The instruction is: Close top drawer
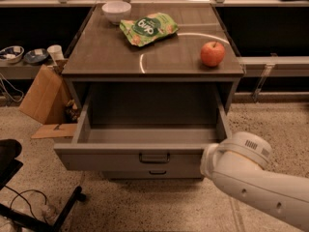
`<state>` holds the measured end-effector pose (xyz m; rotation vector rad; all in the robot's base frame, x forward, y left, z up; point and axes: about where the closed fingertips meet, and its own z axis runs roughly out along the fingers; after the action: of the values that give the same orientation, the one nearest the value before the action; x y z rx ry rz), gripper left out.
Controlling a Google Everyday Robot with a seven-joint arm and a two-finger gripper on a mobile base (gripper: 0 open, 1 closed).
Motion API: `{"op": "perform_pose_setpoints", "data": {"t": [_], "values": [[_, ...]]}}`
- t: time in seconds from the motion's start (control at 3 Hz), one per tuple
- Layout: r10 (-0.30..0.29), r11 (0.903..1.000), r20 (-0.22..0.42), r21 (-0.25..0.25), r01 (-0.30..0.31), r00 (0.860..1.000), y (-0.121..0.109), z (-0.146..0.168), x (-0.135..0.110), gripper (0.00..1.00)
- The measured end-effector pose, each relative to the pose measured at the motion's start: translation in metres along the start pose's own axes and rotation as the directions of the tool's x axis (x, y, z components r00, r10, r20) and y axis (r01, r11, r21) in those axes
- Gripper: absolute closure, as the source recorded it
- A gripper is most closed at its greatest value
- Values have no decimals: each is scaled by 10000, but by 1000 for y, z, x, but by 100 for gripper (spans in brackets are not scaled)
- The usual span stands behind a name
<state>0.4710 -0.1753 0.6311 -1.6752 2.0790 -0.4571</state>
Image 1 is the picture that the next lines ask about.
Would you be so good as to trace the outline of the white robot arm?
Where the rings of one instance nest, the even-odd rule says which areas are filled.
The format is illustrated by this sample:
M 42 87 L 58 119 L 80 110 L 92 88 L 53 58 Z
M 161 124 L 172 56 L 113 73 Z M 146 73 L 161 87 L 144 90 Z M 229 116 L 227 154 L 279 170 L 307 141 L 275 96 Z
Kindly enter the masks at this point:
M 239 131 L 208 145 L 200 172 L 237 200 L 304 232 L 309 232 L 309 179 L 266 170 L 271 146 Z

